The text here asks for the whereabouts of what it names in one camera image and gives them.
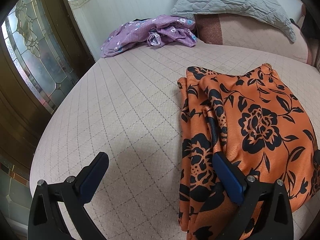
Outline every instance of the orange garment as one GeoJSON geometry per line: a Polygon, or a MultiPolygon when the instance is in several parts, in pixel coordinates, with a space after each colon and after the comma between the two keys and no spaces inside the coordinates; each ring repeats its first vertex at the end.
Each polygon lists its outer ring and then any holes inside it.
{"type": "MultiPolygon", "coordinates": [[[[223,151],[245,176],[262,182],[284,181],[292,212],[319,189],[318,149],[308,115],[271,65],[243,76],[189,67],[178,80],[182,95],[182,172],[179,224],[187,240],[215,239],[236,211],[212,168],[223,151]],[[216,124],[211,138],[209,119],[216,124]]],[[[256,207],[241,239],[257,220],[256,207]]]]}

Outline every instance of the decorative glass window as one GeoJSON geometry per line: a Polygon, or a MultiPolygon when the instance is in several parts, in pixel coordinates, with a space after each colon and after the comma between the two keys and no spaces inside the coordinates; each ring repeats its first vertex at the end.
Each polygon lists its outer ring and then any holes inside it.
{"type": "Polygon", "coordinates": [[[79,78],[52,33],[41,0],[19,0],[2,33],[21,77],[52,114],[79,78]]]}

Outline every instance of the crumpled purple clothing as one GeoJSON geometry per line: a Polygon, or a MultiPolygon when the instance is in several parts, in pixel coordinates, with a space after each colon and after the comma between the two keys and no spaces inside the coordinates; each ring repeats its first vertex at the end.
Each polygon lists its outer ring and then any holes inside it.
{"type": "Polygon", "coordinates": [[[160,15],[154,19],[134,21],[122,24],[113,31],[101,46],[101,57],[113,57],[138,42],[147,42],[150,46],[162,47],[173,41],[192,47],[196,36],[190,31],[195,22],[183,17],[160,15]]]}

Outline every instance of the bed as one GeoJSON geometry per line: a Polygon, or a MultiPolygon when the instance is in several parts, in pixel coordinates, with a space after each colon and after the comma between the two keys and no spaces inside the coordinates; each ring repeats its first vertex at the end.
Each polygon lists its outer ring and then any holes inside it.
{"type": "MultiPolygon", "coordinates": [[[[176,42],[162,48],[140,45],[99,59],[58,108],[37,147],[30,189],[39,179],[57,183],[76,175],[100,151],[110,165],[85,208],[107,239],[185,240],[178,225],[180,98],[176,81],[188,66],[231,75],[270,63],[307,111],[319,139],[320,73],[276,54],[176,42]]],[[[320,194],[293,214],[294,239],[305,233],[320,209],[320,194]]],[[[66,224],[80,239],[66,209],[66,224]]]]}

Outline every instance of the gray quilted pillow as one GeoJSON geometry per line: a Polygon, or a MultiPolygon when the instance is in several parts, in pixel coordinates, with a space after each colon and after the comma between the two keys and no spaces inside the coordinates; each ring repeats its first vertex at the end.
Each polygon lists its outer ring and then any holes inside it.
{"type": "Polygon", "coordinates": [[[177,16],[221,13],[249,16],[280,29],[292,42],[296,41],[291,22],[276,0],[178,0],[171,13],[177,16]]]}

